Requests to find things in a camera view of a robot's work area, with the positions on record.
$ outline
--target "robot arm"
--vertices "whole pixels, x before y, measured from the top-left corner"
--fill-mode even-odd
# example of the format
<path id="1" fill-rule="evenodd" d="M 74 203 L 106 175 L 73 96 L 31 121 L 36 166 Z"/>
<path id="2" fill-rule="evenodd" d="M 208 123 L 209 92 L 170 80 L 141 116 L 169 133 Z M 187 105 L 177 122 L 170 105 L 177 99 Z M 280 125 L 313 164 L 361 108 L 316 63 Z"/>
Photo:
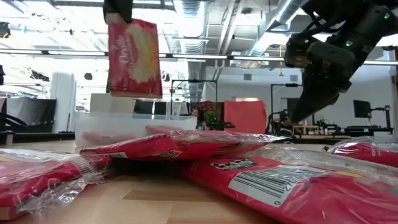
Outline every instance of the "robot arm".
<path id="1" fill-rule="evenodd" d="M 103 6 L 104 18 L 107 13 L 118 13 L 125 22 L 132 17 L 132 0 L 105 0 Z"/>
<path id="2" fill-rule="evenodd" d="M 350 78 L 381 38 L 398 33 L 397 6 L 388 0 L 309 0 L 302 6 L 313 22 L 291 36 L 284 56 L 286 66 L 303 68 L 292 122 L 334 104 L 350 88 Z M 325 42 L 312 37 L 321 32 L 333 35 Z"/>

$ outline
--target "wooden table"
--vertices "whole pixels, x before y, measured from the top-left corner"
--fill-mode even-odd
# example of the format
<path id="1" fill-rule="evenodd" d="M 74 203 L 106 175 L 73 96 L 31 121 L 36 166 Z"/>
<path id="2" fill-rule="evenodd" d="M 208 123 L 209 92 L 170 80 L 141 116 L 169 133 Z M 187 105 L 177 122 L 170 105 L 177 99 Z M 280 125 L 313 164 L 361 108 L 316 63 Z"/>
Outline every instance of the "wooden table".
<path id="1" fill-rule="evenodd" d="M 289 145 L 322 150 L 320 145 Z M 13 144 L 11 148 L 77 152 L 74 141 Z M 234 200 L 166 175 L 125 175 L 88 186 L 46 221 L 26 215 L 7 224 L 275 224 Z"/>

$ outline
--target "barcode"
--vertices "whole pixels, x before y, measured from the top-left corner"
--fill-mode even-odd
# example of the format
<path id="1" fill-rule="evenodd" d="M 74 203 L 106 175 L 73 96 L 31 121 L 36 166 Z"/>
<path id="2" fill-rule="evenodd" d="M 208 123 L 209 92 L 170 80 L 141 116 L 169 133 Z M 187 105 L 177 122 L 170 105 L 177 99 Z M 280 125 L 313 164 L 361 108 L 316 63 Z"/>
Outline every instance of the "barcode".
<path id="1" fill-rule="evenodd" d="M 260 202 L 279 207 L 300 181 L 328 173 L 330 172 L 312 167 L 281 165 L 267 170 L 240 172 L 228 187 Z"/>
<path id="2" fill-rule="evenodd" d="M 115 159 L 128 159 L 128 156 L 125 152 L 115 152 L 115 153 L 105 153 L 105 154 L 99 154 L 101 156 L 109 156 Z"/>

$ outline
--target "clear plastic bin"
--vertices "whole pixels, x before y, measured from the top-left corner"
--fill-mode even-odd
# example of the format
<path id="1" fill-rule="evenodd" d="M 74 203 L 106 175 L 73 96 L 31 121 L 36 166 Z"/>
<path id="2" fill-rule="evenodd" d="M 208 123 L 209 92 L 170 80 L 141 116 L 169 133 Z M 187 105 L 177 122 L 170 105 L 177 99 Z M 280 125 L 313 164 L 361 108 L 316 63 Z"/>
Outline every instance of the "clear plastic bin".
<path id="1" fill-rule="evenodd" d="M 78 147 L 101 146 L 141 138 L 152 134 L 146 129 L 148 125 L 194 130 L 197 117 L 76 112 L 76 145 Z"/>

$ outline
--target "crinkled plastic wrapper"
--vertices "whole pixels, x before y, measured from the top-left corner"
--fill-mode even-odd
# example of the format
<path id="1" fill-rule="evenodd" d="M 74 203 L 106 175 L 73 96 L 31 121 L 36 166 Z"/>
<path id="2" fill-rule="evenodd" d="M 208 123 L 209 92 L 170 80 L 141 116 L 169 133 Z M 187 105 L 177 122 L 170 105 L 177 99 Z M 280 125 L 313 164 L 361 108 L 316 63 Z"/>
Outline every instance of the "crinkled plastic wrapper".
<path id="1" fill-rule="evenodd" d="M 398 169 L 325 152 L 260 149 L 180 167 L 283 223 L 398 223 Z"/>
<path id="2" fill-rule="evenodd" d="M 265 134 L 229 131 L 172 131 L 108 146 L 83 148 L 84 154 L 114 158 L 174 160 L 235 156 L 283 139 Z"/>
<path id="3" fill-rule="evenodd" d="M 111 158 L 0 149 L 0 220 L 26 213 L 45 218 L 69 205 L 88 184 L 114 175 Z"/>
<path id="4" fill-rule="evenodd" d="M 162 98 L 156 24 L 117 14 L 106 16 L 109 35 L 109 84 L 113 96 Z"/>
<path id="5" fill-rule="evenodd" d="M 169 131 L 183 131 L 181 128 L 168 125 L 147 125 L 145 128 L 151 134 L 161 134 Z"/>
<path id="6" fill-rule="evenodd" d="M 338 142 L 328 152 L 398 167 L 398 138 L 363 136 Z"/>
<path id="7" fill-rule="evenodd" d="M 81 137 L 90 142 L 95 146 L 103 146 L 108 144 L 114 144 L 125 140 L 135 139 L 134 134 L 130 133 L 118 133 L 114 131 L 102 132 L 102 131 L 85 131 Z"/>

